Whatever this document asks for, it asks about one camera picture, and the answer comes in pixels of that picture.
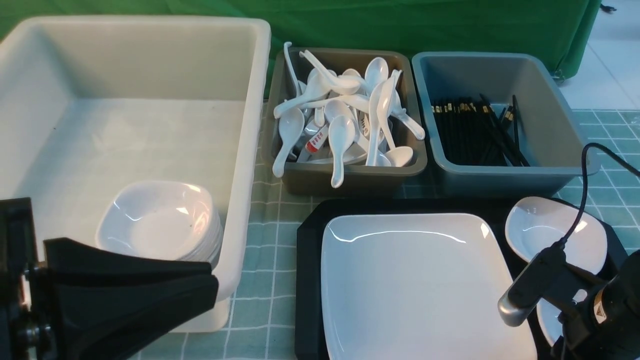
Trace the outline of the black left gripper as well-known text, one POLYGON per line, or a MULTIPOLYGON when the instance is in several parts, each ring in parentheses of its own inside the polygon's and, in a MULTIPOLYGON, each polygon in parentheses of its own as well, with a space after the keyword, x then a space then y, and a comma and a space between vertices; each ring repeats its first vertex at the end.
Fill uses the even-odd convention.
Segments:
POLYGON ((40 262, 31 199, 2 200, 3 360, 27 360, 30 349, 39 360, 125 360, 217 301, 209 262, 124 255, 66 237, 43 244, 40 262))

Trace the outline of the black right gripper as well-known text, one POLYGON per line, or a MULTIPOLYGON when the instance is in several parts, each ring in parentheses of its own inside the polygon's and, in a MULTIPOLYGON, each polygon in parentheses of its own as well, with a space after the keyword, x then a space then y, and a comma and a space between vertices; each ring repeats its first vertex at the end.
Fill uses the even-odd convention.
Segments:
POLYGON ((556 360, 637 360, 640 353, 639 251, 609 281, 574 265, 572 274, 592 287, 570 313, 562 312, 556 360))

